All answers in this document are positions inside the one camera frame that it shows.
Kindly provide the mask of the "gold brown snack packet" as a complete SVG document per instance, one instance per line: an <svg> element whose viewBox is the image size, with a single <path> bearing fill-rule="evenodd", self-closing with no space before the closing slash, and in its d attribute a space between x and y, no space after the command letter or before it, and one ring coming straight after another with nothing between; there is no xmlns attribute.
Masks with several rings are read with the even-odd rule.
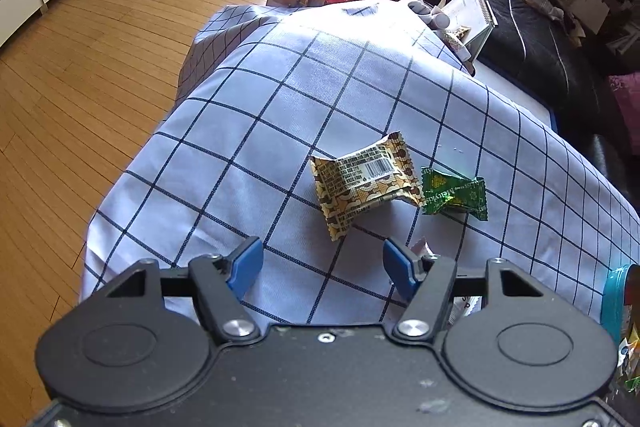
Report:
<svg viewBox="0 0 640 427"><path fill-rule="evenodd" d="M400 199L418 208L424 205L416 168L399 132L339 158L312 156L310 170L333 242L347 234L361 213L386 202Z"/></svg>

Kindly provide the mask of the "green snack packet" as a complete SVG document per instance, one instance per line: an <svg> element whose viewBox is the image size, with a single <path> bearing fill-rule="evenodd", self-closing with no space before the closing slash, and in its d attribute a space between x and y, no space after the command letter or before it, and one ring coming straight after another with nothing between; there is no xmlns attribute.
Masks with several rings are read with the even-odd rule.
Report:
<svg viewBox="0 0 640 427"><path fill-rule="evenodd" d="M427 167L421 169L421 176L424 215L448 210L467 213L480 221L488 220L486 183L481 176L470 179Z"/></svg>

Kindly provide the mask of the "blue checked tablecloth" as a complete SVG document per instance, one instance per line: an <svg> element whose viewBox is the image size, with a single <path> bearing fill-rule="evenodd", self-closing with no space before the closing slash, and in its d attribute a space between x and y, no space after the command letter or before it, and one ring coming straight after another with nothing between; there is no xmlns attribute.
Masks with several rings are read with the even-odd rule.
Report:
<svg viewBox="0 0 640 427"><path fill-rule="evenodd" d="M393 200L332 241L311 157L393 132L416 168L480 176L486 221ZM81 296L141 259L183 267L256 236L265 261L244 305L259 325L399 317L387 237L464 269L503 257L598 317L605 279L639 259L636 210L524 109L470 78L405 5L300 11L229 5L196 34L166 119L94 214Z"/></svg>

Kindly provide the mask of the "teal tin box gold interior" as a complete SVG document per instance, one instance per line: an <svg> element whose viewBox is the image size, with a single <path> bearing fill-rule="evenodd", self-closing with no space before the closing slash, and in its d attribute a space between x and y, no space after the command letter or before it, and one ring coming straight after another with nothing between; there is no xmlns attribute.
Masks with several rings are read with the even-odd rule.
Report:
<svg viewBox="0 0 640 427"><path fill-rule="evenodd" d="M617 369L606 401L639 421L639 265L624 265L606 278L600 323L617 347Z"/></svg>

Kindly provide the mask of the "black leather sofa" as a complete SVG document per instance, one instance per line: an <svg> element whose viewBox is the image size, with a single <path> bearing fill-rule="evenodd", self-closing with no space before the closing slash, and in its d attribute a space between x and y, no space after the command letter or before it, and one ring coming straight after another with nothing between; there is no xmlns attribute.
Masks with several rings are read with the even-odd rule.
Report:
<svg viewBox="0 0 640 427"><path fill-rule="evenodd" d="M556 132L638 207L639 155L611 84L626 66L592 32L572 43L567 20L554 22L524 0L486 1L498 25L480 61L546 106Z"/></svg>

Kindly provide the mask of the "white desk calendar stand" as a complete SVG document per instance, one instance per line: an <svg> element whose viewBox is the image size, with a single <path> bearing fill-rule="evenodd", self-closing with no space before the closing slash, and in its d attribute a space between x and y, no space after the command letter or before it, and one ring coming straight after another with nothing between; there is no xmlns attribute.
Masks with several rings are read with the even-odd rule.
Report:
<svg viewBox="0 0 640 427"><path fill-rule="evenodd" d="M486 0L450 0L442 8L449 17L446 28L469 51L470 61L480 55L492 31L498 26Z"/></svg>

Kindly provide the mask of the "magenta cushion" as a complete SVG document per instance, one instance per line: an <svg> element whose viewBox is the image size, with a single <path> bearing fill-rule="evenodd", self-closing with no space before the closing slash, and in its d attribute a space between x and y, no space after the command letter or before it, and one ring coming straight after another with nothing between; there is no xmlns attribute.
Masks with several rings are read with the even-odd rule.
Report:
<svg viewBox="0 0 640 427"><path fill-rule="evenodd" d="M608 77L608 85L622 114L630 145L639 148L640 133L640 72Z"/></svg>

